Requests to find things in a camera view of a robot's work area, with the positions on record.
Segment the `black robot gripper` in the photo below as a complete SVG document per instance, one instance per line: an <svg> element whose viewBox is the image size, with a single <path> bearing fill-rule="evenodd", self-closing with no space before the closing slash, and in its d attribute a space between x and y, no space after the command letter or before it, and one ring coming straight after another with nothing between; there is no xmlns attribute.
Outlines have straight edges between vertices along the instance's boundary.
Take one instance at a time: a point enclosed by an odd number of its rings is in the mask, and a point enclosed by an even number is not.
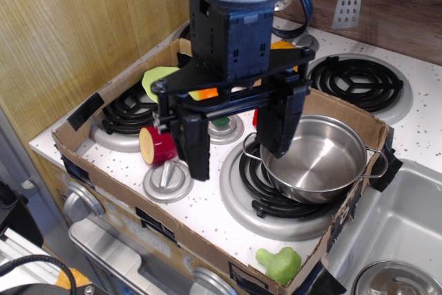
<svg viewBox="0 0 442 295"><path fill-rule="evenodd" d="M194 180L209 179L208 121L258 109L257 134L276 158L288 152L310 93L308 48L288 71L268 70L274 6L278 0L189 0L192 56L179 71L151 86L157 95L155 126L180 132L184 160ZM190 91L217 88L195 101Z"/></svg>

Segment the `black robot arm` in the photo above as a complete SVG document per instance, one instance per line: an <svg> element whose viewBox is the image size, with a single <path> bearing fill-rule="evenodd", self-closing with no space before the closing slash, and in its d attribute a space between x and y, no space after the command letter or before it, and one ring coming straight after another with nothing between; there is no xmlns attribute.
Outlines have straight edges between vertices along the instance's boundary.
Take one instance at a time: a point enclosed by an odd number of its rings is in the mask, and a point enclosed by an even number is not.
<svg viewBox="0 0 442 295"><path fill-rule="evenodd" d="M288 152L310 92L308 47L273 49L271 37L306 31L274 28L279 0L189 0L191 58L151 86L157 96L155 127L170 133L192 178L209 178L209 122L258 111L259 143L273 156ZM312 0L300 0L305 23Z"/></svg>

